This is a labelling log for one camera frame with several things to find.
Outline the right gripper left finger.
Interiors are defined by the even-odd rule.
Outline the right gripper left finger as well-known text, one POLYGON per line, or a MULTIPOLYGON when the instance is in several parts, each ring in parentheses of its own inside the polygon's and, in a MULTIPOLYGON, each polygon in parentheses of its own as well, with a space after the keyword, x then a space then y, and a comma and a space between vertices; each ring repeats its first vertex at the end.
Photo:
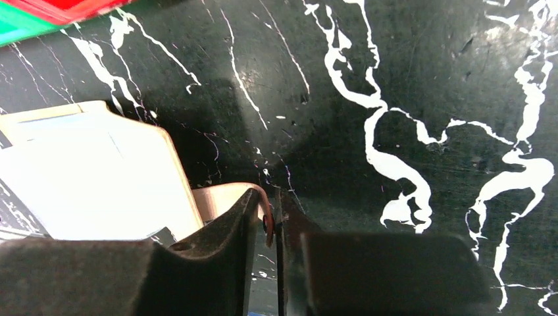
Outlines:
POLYGON ((2 315, 246 315, 257 207, 249 189, 165 248, 29 238, 1 245, 2 315))

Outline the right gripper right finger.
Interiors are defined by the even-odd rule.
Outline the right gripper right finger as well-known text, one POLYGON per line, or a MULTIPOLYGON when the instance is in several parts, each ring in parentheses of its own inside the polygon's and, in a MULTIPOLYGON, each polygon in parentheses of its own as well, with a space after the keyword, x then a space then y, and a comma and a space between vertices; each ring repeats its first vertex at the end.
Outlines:
POLYGON ((281 315, 486 315, 471 250, 455 236, 328 232, 275 194, 281 315))

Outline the pink leather card holder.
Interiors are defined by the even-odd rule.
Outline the pink leather card holder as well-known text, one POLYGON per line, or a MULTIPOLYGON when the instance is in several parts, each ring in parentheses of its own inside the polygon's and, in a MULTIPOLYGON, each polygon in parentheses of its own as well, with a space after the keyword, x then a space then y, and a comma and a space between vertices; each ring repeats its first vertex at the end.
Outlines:
POLYGON ((247 190, 193 189, 168 132, 87 101, 1 115, 1 241, 178 242, 247 190))

